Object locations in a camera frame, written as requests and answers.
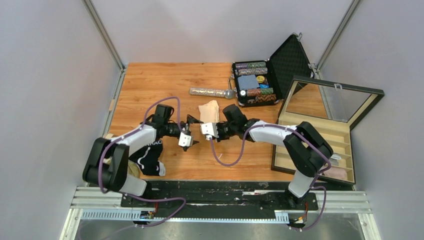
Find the cream boxer underwear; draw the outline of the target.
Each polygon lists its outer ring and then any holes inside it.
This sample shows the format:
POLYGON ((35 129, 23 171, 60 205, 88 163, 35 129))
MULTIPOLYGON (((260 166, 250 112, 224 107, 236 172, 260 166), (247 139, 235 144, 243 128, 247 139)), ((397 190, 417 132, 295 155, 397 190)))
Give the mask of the cream boxer underwear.
POLYGON ((204 123, 218 123, 220 121, 219 104, 216 100, 199 105, 198 110, 200 121, 204 123))

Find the pink rolled underwear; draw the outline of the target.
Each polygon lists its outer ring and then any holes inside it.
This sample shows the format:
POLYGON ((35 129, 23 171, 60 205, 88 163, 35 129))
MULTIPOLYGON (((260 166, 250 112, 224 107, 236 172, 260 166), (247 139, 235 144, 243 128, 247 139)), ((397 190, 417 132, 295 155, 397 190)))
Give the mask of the pink rolled underwear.
POLYGON ((331 167, 330 169, 323 172, 323 175, 329 178, 338 180, 348 181, 348 170, 344 168, 331 167))

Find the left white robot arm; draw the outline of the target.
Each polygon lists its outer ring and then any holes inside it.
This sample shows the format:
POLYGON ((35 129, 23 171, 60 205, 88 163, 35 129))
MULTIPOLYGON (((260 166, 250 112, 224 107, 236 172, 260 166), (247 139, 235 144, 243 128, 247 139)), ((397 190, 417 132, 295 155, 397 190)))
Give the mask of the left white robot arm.
POLYGON ((148 182, 141 179, 139 174, 129 173, 130 156, 143 147, 153 146, 165 136, 177 138, 178 145, 184 151, 197 144, 191 135, 190 125, 201 121, 187 115, 186 121, 173 122, 170 120, 173 113, 173 107, 158 104, 154 114, 134 130, 111 139, 97 138, 82 172, 82 179, 101 186, 105 191, 134 195, 135 202, 140 206, 149 206, 153 193, 149 190, 148 182))

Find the black poker chip case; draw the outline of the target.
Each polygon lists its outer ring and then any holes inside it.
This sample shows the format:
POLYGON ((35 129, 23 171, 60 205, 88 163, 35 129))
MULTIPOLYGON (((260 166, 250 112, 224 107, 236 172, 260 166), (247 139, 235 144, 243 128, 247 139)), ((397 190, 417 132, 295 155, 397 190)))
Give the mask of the black poker chip case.
POLYGON ((233 62, 237 103, 240 107, 275 105, 284 101, 294 76, 314 78, 315 73, 304 50, 303 34, 292 33, 265 60, 233 62))

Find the wooden compartment display box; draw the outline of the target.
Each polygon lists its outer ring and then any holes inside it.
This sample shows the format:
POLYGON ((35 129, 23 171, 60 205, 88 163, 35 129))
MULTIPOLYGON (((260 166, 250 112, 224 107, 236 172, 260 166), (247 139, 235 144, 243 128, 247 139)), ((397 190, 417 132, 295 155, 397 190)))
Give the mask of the wooden compartment display box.
POLYGON ((284 98, 276 123, 298 125, 309 122, 329 143, 339 161, 332 168, 348 171, 348 180, 324 176, 320 181, 353 186, 356 184, 351 131, 384 97, 381 89, 327 80, 294 76, 284 98))

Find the rhinestone silver microphone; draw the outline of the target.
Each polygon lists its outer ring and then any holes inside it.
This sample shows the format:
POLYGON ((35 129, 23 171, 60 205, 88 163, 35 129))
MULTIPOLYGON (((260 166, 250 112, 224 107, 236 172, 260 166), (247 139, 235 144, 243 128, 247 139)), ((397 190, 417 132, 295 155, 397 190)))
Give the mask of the rhinestone silver microphone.
POLYGON ((230 89, 213 89, 213 88, 199 88, 191 87, 188 91, 193 96, 204 96, 204 97, 217 97, 225 99, 233 99, 235 96, 234 91, 230 89))

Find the grey rolled underwear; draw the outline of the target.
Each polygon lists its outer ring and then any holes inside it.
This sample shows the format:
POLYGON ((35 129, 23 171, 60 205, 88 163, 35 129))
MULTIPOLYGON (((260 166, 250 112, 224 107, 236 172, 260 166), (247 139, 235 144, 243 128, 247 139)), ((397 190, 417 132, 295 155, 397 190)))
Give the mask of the grey rolled underwear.
POLYGON ((338 162, 339 160, 341 160, 342 159, 342 157, 340 156, 340 155, 338 155, 338 154, 333 154, 331 157, 330 157, 330 161, 333 161, 333 162, 338 162))

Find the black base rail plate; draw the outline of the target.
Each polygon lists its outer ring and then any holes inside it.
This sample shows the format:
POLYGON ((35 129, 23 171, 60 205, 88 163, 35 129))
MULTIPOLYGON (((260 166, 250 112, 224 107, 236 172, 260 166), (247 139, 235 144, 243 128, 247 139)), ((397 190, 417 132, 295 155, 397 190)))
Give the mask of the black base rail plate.
POLYGON ((314 193, 300 200, 289 197, 286 181, 177 181, 151 180, 146 199, 119 194, 118 206, 152 208, 154 216, 192 219, 271 219, 275 211, 303 215, 319 209, 314 193))

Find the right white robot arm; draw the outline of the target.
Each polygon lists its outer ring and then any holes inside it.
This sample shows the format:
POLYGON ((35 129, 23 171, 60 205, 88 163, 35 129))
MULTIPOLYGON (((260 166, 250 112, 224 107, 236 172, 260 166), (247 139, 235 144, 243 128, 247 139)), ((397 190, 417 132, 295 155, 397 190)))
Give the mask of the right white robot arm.
POLYGON ((238 136, 243 142, 285 147, 295 166, 285 201, 292 209, 301 207, 319 174, 332 166, 330 158, 334 151, 329 143, 307 121, 298 125, 279 125, 258 118, 248 119, 234 104, 225 107, 223 113, 226 120, 203 124, 202 134, 209 141, 215 139, 220 142, 238 136))

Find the black Junhao underwear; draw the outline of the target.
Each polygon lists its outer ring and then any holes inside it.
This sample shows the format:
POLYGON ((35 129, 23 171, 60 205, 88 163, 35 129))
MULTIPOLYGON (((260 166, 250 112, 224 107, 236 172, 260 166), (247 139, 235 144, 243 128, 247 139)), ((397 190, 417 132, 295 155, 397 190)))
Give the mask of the black Junhao underwear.
POLYGON ((138 149, 130 155, 129 160, 138 166, 143 175, 163 177, 166 175, 165 165, 160 161, 163 150, 163 142, 160 139, 138 149))

